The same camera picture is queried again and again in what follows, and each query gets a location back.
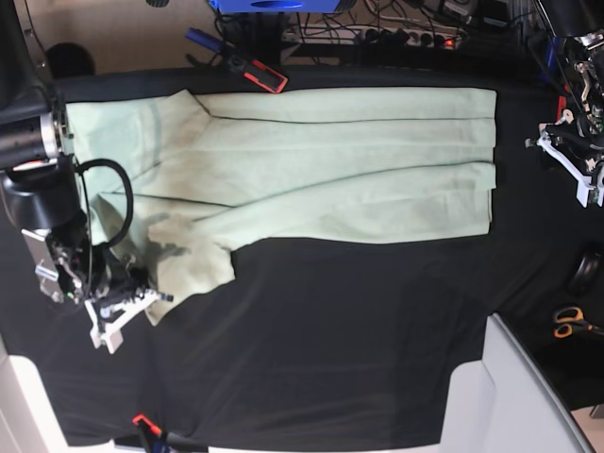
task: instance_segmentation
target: orange clip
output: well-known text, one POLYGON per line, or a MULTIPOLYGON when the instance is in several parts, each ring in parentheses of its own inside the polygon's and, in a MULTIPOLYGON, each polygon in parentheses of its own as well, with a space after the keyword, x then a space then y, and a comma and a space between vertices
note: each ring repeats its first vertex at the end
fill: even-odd
POLYGON ((149 427, 149 429, 151 429, 151 432, 153 434, 155 434, 158 437, 161 436, 161 429, 156 424, 152 423, 151 420, 149 420, 143 414, 139 413, 136 417, 134 417, 132 419, 132 423, 135 425, 139 425, 140 421, 144 421, 145 424, 149 427))

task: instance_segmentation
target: white plastic part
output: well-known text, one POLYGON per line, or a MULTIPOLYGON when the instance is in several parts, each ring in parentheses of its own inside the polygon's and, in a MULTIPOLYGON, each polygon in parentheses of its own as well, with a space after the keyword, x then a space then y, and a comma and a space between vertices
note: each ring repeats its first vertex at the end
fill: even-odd
POLYGON ((148 308, 151 304, 157 302, 159 300, 159 295, 157 292, 153 290, 147 290, 144 294, 144 297, 141 299, 134 300, 132 302, 124 302, 119 304, 119 308, 124 311, 124 313, 117 318, 112 323, 107 323, 105 321, 103 323, 104 332, 101 332, 99 329, 99 319, 96 316, 96 311, 94 311, 94 306, 90 300, 85 302, 86 311, 88 312, 89 317, 92 321, 92 329, 91 329, 91 339, 94 347, 98 349, 101 346, 106 346, 107 350, 110 354, 114 354, 117 351, 118 347, 122 345, 124 342, 124 337, 122 336, 122 328, 132 321, 134 317, 139 314, 141 311, 148 308))

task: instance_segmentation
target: metal bracket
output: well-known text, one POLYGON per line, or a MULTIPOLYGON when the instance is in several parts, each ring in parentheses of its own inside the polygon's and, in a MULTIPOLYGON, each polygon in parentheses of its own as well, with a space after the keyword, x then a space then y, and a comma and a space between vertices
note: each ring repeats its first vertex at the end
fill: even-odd
POLYGON ((592 185, 592 179, 590 176, 584 175, 573 163, 560 151, 558 151, 551 143, 551 138, 547 132, 543 131, 541 137, 537 141, 537 145, 552 158, 557 160, 562 166, 570 173, 574 179, 577 180, 577 200, 580 204, 587 208, 587 204, 590 202, 591 192, 595 193, 597 204, 602 207, 604 204, 604 184, 602 184, 602 178, 604 177, 604 167, 600 170, 597 176, 597 185, 592 185))

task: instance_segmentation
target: blue tool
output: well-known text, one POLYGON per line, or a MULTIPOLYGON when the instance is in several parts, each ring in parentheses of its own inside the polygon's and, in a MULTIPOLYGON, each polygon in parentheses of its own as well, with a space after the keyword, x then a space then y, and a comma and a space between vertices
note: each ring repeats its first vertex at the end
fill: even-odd
POLYGON ((234 12, 344 12, 356 0, 211 0, 224 13, 234 12))
POLYGON ((287 85, 288 78, 285 75, 280 74, 261 61, 246 55, 245 52, 237 50, 232 45, 220 41, 204 31, 197 28, 189 28, 185 36, 188 40, 221 55, 225 66, 231 73, 242 74, 245 78, 268 92, 278 94, 287 85))

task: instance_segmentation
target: power strip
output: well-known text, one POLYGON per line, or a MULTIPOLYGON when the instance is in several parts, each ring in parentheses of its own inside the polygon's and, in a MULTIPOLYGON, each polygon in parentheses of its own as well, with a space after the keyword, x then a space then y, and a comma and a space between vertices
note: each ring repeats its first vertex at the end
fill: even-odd
POLYGON ((392 28, 379 29, 367 25, 347 25, 333 27, 321 24, 305 26, 304 35, 298 26, 285 30, 282 36, 284 42, 305 44, 358 44, 360 42, 379 41, 381 38, 391 42, 399 41, 401 45, 425 48, 441 48, 455 50, 465 39, 465 34, 447 33, 443 31, 428 31, 425 28, 392 28))

